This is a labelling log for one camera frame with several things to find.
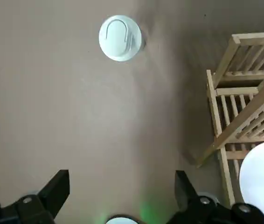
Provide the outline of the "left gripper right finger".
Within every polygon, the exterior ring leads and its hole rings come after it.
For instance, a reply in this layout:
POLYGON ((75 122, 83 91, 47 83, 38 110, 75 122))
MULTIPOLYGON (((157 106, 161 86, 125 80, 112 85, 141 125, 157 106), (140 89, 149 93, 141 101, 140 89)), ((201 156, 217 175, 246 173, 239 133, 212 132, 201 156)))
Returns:
POLYGON ((226 208, 209 196, 200 196, 185 171, 175 172, 176 224, 264 224, 264 213, 251 204, 226 208))

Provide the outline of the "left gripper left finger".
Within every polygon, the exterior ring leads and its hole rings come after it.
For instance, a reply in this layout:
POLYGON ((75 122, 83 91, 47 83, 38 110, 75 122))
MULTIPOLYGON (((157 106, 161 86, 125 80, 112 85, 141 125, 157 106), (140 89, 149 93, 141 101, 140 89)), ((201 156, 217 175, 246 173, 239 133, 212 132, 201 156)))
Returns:
POLYGON ((37 193, 2 207, 0 224, 54 224, 69 196, 69 171, 59 170, 37 193))

